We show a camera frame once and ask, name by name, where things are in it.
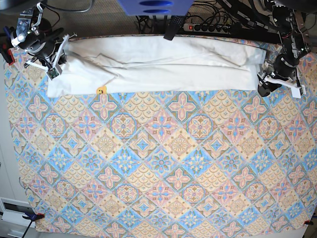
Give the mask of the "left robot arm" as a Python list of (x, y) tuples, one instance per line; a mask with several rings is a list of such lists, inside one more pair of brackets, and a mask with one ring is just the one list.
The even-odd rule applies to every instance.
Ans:
[(268, 70), (258, 73), (258, 93), (262, 97), (267, 97), (276, 89), (285, 86), (291, 90), (293, 98), (300, 99), (306, 94), (306, 87), (299, 80), (297, 68), (300, 59), (317, 47), (317, 42), (310, 40), (303, 14), (316, 14), (317, 2), (315, 0), (272, 0), (271, 3), (273, 24), (270, 24), (270, 21), (257, 11), (253, 0), (249, 1), (255, 16), (264, 25), (278, 32), (282, 43), (282, 50), (273, 64)]

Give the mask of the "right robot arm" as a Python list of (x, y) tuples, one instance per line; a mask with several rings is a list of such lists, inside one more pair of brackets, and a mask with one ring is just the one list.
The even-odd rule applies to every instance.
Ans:
[(10, 39), (14, 47), (25, 50), (31, 56), (31, 62), (39, 61), (42, 66), (52, 68), (62, 44), (64, 29), (54, 29), (55, 25), (43, 17), (44, 9), (48, 9), (60, 19), (55, 10), (45, 6), (46, 3), (46, 0), (42, 0), (22, 11), (16, 28), (11, 29)]

